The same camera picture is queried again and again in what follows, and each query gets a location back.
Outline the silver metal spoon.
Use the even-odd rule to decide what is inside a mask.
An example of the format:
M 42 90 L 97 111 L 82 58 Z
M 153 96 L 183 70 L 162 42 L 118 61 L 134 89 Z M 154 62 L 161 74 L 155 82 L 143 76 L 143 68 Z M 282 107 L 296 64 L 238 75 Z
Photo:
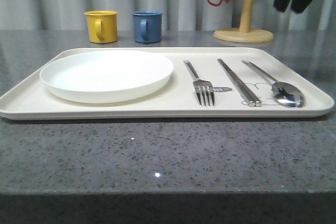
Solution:
M 242 60 L 242 63 L 271 81 L 272 93 L 279 104 L 289 108 L 303 108 L 306 105 L 305 95 L 297 87 L 287 82 L 278 81 L 251 61 Z

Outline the silver metal fork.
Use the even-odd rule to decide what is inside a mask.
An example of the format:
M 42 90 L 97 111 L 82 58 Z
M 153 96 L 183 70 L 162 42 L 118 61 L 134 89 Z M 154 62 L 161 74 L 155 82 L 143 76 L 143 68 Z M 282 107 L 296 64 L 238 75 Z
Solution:
M 184 60 L 184 63 L 194 80 L 193 87 L 199 105 L 201 107 L 215 106 L 215 96 L 212 83 L 210 81 L 202 80 L 189 60 Z

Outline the white round plate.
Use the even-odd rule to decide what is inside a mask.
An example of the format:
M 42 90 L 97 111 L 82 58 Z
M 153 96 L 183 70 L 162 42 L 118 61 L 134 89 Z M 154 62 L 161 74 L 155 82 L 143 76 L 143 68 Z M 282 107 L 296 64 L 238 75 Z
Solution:
M 81 103 L 116 103 L 163 88 L 174 65 L 166 57 L 138 50 L 75 54 L 42 68 L 40 79 L 54 95 Z

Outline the wooden mug tree stand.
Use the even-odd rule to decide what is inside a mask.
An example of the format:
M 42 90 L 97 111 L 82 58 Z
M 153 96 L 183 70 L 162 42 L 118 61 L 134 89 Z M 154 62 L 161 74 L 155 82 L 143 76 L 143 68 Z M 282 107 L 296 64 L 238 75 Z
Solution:
M 239 27 L 218 29 L 213 33 L 214 38 L 239 43 L 261 43 L 273 40 L 274 35 L 270 31 L 251 28 L 253 6 L 254 0 L 243 0 Z

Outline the cream rabbit serving tray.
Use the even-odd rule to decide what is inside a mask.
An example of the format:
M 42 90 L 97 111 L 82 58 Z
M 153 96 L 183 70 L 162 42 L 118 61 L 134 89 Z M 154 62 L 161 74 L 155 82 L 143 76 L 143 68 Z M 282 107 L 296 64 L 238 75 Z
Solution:
M 304 118 L 327 114 L 334 100 L 269 53 L 245 47 L 159 47 L 148 52 L 163 54 L 174 64 L 174 73 L 160 91 L 133 101 L 114 104 L 70 102 L 51 94 L 36 71 L 1 96 L 1 116 L 11 120 L 65 120 L 112 118 Z M 215 93 L 214 107 L 200 107 L 191 76 L 184 64 L 191 61 L 202 79 L 217 87 L 230 87 L 230 79 L 218 63 L 222 59 L 257 95 L 261 107 L 249 107 L 236 89 Z M 246 65 L 250 61 L 276 79 L 296 86 L 305 96 L 302 108 L 288 108 L 274 100 L 271 85 Z

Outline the blue mug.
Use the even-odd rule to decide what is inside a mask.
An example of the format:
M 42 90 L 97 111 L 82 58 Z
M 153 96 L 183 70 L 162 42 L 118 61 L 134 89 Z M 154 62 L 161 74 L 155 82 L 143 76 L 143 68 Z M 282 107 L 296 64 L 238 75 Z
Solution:
M 139 43 L 150 44 L 161 41 L 162 12 L 135 11 L 133 12 L 134 40 Z

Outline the yellow mug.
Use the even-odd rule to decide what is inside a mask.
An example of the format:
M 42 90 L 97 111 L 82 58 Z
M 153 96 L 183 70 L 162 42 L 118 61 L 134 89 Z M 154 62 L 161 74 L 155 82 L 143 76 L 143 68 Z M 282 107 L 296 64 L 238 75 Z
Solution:
M 84 12 L 87 20 L 89 40 L 96 44 L 107 44 L 118 40 L 117 14 L 112 10 Z

